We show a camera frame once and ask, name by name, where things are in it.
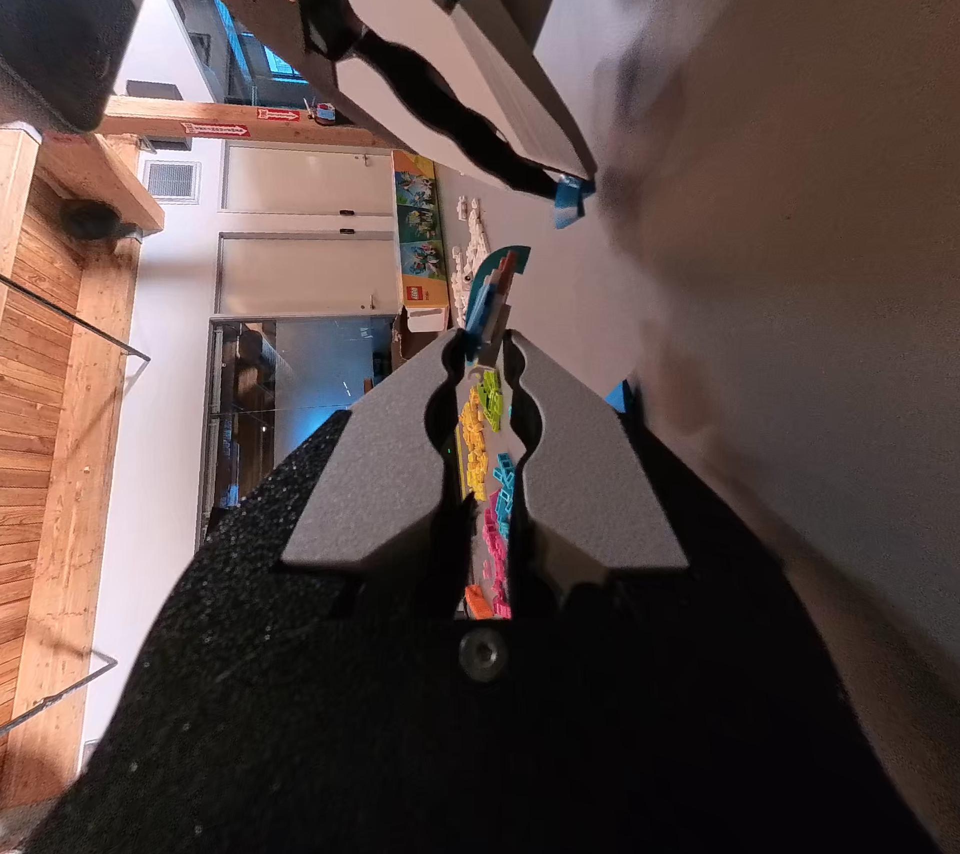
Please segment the pile of pink lego pieces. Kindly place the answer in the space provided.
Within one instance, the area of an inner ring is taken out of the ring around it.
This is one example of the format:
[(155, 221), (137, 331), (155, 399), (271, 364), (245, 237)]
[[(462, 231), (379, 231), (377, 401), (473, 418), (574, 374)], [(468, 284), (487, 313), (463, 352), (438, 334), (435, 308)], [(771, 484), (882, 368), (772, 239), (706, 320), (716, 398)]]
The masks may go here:
[(493, 615), (511, 619), (512, 609), (508, 597), (508, 544), (502, 531), (509, 530), (509, 517), (501, 518), (498, 503), (501, 490), (492, 493), (486, 501), (483, 515), (483, 539), (489, 557), (484, 578), (489, 581), (490, 606)]

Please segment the white wall vent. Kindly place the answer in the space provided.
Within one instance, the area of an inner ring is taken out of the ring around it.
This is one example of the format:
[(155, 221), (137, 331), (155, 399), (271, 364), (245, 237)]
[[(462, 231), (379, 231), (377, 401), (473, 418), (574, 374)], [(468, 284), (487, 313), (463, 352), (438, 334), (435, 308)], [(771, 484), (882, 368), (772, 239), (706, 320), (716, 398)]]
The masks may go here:
[(201, 166), (197, 161), (148, 159), (143, 165), (142, 181), (148, 193), (161, 204), (198, 204)]

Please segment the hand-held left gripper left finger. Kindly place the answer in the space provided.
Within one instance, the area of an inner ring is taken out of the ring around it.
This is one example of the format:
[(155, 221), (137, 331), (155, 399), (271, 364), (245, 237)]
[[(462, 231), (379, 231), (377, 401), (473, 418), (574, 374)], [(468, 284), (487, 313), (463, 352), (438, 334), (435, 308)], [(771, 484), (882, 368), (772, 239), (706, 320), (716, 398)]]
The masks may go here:
[(454, 616), (471, 567), (474, 498), (453, 435), (464, 335), (450, 330), (351, 406), (281, 555), (340, 578), (359, 615)]

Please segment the black metal rod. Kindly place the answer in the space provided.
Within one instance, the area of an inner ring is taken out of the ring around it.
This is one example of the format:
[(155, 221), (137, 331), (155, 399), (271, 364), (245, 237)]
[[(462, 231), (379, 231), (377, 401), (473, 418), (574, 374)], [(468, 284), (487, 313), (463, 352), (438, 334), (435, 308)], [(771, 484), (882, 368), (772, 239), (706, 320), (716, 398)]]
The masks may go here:
[(144, 353), (143, 351), (103, 331), (102, 328), (98, 327), (97, 325), (92, 324), (87, 320), (81, 319), (74, 313), (54, 303), (54, 301), (50, 300), (46, 296), (42, 296), (41, 294), (22, 285), (21, 283), (13, 280), (11, 277), (3, 273), (1, 274), (1, 284), (4, 285), (10, 291), (16, 292), (20, 296), (24, 296), (30, 299), (32, 302), (45, 308), (46, 310), (52, 312), (53, 314), (59, 316), (60, 318), (72, 322), (74, 325), (77, 325), (83, 330), (99, 337), (101, 340), (115, 346), (127, 356), (137, 357), (139, 360), (143, 361), (144, 364), (149, 364), (151, 362), (152, 358), (146, 353)]
[(102, 661), (102, 664), (99, 668), (86, 674), (81, 679), (74, 681), (66, 688), (42, 698), (28, 710), (11, 718), (10, 721), (1, 726), (1, 737), (6, 738), (14, 730), (28, 723), (34, 717), (41, 715), (43, 712), (59, 704), (72, 694), (84, 690), (94, 680), (99, 680), (103, 675), (109, 673), (118, 665), (118, 660), (112, 656), (108, 656), (96, 651), (93, 651), (92, 654)]

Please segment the pile of teal lego pieces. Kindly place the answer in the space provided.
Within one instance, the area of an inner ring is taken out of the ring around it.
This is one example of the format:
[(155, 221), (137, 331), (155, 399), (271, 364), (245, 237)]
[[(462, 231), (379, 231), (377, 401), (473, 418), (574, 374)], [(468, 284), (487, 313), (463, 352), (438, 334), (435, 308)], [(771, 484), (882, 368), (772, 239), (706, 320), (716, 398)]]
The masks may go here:
[(494, 492), (490, 506), (496, 531), (504, 541), (508, 541), (510, 537), (516, 477), (516, 466), (510, 454), (498, 453), (493, 469), (493, 479), (498, 483), (499, 488)]

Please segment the colourful lego set box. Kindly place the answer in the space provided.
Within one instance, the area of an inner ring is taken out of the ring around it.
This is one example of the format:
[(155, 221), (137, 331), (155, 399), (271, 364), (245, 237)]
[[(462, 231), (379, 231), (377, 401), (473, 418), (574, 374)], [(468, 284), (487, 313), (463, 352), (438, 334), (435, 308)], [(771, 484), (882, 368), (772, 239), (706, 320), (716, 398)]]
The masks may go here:
[(398, 241), (399, 290), (406, 330), (431, 341), (450, 325), (450, 282), (434, 162), (390, 153)]

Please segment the partly built colourful lego model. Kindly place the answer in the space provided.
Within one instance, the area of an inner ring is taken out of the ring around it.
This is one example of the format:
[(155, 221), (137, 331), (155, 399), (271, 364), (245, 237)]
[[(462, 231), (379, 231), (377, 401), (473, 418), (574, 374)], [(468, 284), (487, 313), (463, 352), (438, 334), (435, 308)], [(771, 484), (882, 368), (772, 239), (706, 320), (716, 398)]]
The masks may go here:
[(464, 362), (476, 365), (483, 352), (500, 337), (509, 316), (509, 296), (517, 275), (527, 266), (531, 247), (510, 245), (498, 248), (475, 269), (467, 298), (463, 323), (462, 349)]

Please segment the wooden beam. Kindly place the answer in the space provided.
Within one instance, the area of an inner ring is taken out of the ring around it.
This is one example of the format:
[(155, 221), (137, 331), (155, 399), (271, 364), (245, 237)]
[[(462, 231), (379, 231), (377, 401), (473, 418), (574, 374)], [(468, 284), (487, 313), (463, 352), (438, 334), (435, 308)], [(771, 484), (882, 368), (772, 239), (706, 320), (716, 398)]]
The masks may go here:
[(320, 124), (299, 109), (301, 121), (282, 124), (259, 121), (256, 105), (189, 103), (181, 100), (116, 95), (108, 100), (101, 124), (102, 135), (138, 135), (149, 140), (203, 138), (185, 135), (180, 121), (192, 123), (244, 124), (251, 138), (245, 140), (338, 149), (400, 149), (402, 143), (383, 138), (354, 125)]

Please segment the blue curved lego slope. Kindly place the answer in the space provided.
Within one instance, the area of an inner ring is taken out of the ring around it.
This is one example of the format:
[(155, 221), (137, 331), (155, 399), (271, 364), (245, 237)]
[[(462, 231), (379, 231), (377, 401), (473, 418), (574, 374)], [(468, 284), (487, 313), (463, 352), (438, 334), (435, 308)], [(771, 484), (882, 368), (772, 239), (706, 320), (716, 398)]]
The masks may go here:
[(564, 229), (577, 223), (586, 214), (586, 201), (595, 193), (593, 179), (562, 175), (557, 183), (554, 200), (554, 225)]

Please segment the black dome fixture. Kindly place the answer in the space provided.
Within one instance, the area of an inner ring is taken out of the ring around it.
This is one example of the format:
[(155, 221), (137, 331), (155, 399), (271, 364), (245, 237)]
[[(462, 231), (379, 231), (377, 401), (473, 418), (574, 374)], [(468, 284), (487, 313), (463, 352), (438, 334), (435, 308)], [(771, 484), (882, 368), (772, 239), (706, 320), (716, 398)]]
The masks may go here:
[(118, 212), (101, 200), (63, 200), (58, 208), (63, 232), (78, 241), (102, 241), (118, 238), (123, 223)]

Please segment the glass partition window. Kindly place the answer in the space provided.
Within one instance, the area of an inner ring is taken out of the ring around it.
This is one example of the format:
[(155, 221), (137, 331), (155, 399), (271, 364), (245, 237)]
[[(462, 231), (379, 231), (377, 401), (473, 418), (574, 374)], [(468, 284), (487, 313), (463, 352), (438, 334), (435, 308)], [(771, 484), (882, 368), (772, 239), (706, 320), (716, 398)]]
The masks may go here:
[(333, 414), (392, 371), (395, 316), (286, 314), (210, 321), (197, 536), (238, 506)]

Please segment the pile of yellow lego pieces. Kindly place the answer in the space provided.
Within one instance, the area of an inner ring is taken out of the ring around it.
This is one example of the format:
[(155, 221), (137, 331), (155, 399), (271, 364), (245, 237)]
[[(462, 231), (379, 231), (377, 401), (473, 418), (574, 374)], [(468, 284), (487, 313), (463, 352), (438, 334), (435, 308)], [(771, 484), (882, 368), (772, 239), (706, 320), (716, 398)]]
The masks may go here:
[(487, 452), (484, 416), (477, 385), (469, 388), (466, 401), (459, 415), (459, 463), (464, 495), (472, 495), (477, 504), (482, 505), (488, 498), (487, 474), (489, 455)]

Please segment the white cabinet door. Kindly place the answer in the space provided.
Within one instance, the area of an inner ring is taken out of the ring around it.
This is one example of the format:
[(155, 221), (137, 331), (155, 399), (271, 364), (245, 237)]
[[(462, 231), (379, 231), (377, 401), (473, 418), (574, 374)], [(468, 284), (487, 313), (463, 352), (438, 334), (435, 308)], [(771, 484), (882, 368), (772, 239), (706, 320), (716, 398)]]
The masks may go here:
[(389, 152), (309, 150), (226, 141), (220, 209), (270, 215), (387, 216), (394, 208)]
[(393, 317), (402, 307), (398, 262), (388, 232), (223, 233), (214, 312)]

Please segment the pile of white lego pieces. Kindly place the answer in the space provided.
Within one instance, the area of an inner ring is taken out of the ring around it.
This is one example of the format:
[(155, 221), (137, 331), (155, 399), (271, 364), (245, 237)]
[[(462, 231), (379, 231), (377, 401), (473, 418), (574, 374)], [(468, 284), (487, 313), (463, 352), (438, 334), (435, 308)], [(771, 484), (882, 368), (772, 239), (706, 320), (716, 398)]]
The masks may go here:
[(479, 199), (460, 196), (456, 210), (459, 221), (467, 226), (469, 237), (465, 248), (454, 246), (451, 249), (453, 270), (449, 285), (456, 326), (464, 328), (474, 278), (491, 249)]

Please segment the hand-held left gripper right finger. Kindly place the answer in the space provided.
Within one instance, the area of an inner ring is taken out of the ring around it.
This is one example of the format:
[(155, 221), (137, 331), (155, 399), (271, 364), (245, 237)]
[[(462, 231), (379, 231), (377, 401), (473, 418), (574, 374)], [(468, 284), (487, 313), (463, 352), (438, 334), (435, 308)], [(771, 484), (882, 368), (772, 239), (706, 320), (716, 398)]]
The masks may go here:
[(552, 616), (582, 586), (688, 570), (618, 411), (519, 331), (502, 347), (510, 427), (524, 448), (508, 547), (512, 616)]

